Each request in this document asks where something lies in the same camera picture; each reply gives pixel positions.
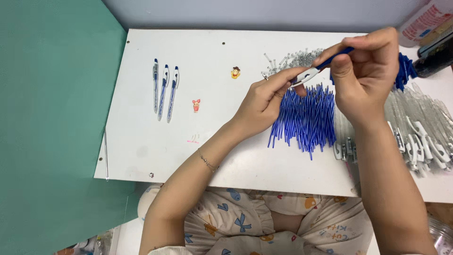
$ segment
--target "green partition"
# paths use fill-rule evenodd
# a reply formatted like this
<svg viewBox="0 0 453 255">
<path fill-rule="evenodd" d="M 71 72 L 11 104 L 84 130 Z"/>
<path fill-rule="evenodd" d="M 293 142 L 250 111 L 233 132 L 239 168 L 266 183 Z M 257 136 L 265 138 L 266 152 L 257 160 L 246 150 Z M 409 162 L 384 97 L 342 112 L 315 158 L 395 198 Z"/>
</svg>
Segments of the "green partition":
<svg viewBox="0 0 453 255">
<path fill-rule="evenodd" d="M 136 217 L 134 182 L 93 179 L 125 39 L 101 0 L 0 1 L 0 254 Z"/>
</svg>

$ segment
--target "hand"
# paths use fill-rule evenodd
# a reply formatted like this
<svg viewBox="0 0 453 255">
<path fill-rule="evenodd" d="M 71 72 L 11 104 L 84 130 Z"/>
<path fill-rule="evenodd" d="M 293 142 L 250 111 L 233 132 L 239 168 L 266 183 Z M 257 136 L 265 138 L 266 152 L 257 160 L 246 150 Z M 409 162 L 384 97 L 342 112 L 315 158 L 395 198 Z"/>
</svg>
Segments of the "hand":
<svg viewBox="0 0 453 255">
<path fill-rule="evenodd" d="M 283 95 L 291 85 L 289 81 L 307 69 L 285 69 L 269 76 L 269 80 L 263 79 L 250 86 L 244 101 L 230 121 L 237 128 L 236 133 L 240 139 L 245 140 L 261 133 L 275 122 Z"/>
<path fill-rule="evenodd" d="M 346 37 L 323 51 L 313 66 L 348 46 L 355 50 L 336 56 L 330 64 L 335 101 L 354 128 L 372 128 L 385 122 L 384 103 L 399 70 L 398 34 L 389 27 Z"/>
</svg>

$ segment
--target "bracelet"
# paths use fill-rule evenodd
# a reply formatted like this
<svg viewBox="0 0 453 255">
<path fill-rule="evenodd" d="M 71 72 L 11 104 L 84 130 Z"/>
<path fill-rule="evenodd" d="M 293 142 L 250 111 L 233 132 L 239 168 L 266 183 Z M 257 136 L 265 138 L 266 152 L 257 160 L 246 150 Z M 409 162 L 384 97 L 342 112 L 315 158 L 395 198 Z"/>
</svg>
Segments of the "bracelet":
<svg viewBox="0 0 453 255">
<path fill-rule="evenodd" d="M 209 164 L 209 162 L 206 159 L 204 159 L 203 156 L 201 156 L 200 149 L 197 149 L 197 151 L 198 151 L 198 154 L 200 154 L 201 160 L 203 160 L 203 162 L 206 164 L 206 166 L 209 168 L 209 170 L 211 170 L 214 173 L 217 169 L 219 169 L 219 167 L 211 166 L 211 164 Z"/>
</svg>

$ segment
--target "white table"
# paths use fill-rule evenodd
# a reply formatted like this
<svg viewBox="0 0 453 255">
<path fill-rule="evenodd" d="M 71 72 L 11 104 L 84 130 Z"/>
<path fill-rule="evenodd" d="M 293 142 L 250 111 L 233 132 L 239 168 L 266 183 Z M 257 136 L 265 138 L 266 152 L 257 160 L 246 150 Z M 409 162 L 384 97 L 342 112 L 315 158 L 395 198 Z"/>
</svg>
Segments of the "white table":
<svg viewBox="0 0 453 255">
<path fill-rule="evenodd" d="M 176 168 L 200 147 L 238 109 L 250 84 L 261 80 L 268 62 L 277 64 L 288 52 L 327 48 L 346 33 L 308 33 L 231 30 L 147 30 L 130 29 L 107 120 L 107 148 L 110 179 L 165 182 Z M 416 49 L 400 48 L 410 59 Z M 167 88 L 164 115 L 157 120 L 153 109 L 152 68 L 159 61 L 159 80 L 164 65 L 173 74 L 179 66 L 173 117 L 168 124 L 170 88 Z M 241 75 L 232 79 L 238 66 Z M 424 93 L 442 100 L 453 112 L 450 68 L 414 81 Z M 305 85 L 330 84 L 325 70 Z M 198 113 L 192 100 L 201 99 Z M 297 146 L 284 141 L 268 148 L 270 129 L 237 146 L 221 164 L 211 186 L 248 188 L 298 193 L 356 196 L 358 182 L 349 177 L 342 161 L 335 160 L 331 148 L 317 148 L 310 160 Z M 190 142 L 196 136 L 196 142 Z M 104 156 L 102 141 L 99 157 Z M 105 178 L 105 161 L 98 161 L 95 178 Z M 453 202 L 453 176 L 414 177 L 425 201 Z"/>
</svg>

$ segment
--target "blue and white pen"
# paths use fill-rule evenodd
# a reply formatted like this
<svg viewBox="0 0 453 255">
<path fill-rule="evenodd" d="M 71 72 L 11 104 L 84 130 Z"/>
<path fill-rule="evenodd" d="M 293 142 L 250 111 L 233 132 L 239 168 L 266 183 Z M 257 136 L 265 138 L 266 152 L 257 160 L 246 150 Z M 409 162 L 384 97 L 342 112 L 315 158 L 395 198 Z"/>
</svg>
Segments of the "blue and white pen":
<svg viewBox="0 0 453 255">
<path fill-rule="evenodd" d="M 157 86 L 157 73 L 159 72 L 159 64 L 157 63 L 157 59 L 154 59 L 154 66 L 153 66 L 153 80 L 154 80 L 154 113 L 157 113 L 157 104 L 158 102 L 158 86 Z"/>
<path fill-rule="evenodd" d="M 176 66 L 173 71 L 173 82 L 171 84 L 171 94 L 170 94 L 170 105 L 169 105 L 169 112 L 167 114 L 167 123 L 170 123 L 171 120 L 171 113 L 173 111 L 173 101 L 174 101 L 174 94 L 176 89 L 178 88 L 179 84 L 179 70 Z"/>
<path fill-rule="evenodd" d="M 330 64 L 330 62 L 332 62 L 332 59 L 335 58 L 337 55 L 340 55 L 340 54 L 348 54 L 350 53 L 351 51 L 353 51 L 354 48 L 353 47 L 347 47 L 346 49 L 338 52 L 337 54 L 333 55 L 332 57 L 330 57 L 329 59 L 327 59 L 326 61 L 324 61 L 322 64 L 320 64 L 319 66 L 317 67 L 312 67 L 308 70 L 305 70 L 303 73 L 299 74 L 296 78 L 292 79 L 290 82 L 291 82 L 291 86 L 290 88 L 293 88 L 293 87 L 296 87 L 296 86 L 299 86 L 301 84 L 303 84 L 304 82 L 307 82 L 308 80 L 310 80 L 311 78 L 313 78 L 316 74 L 319 73 L 319 71 L 325 67 L 326 65 Z"/>
<path fill-rule="evenodd" d="M 157 120 L 159 121 L 162 118 L 162 111 L 164 109 L 165 88 L 167 87 L 169 74 L 170 74 L 169 66 L 166 64 L 164 68 L 164 77 L 162 78 L 162 93 L 160 94 L 159 112 L 157 113 Z"/>
</svg>

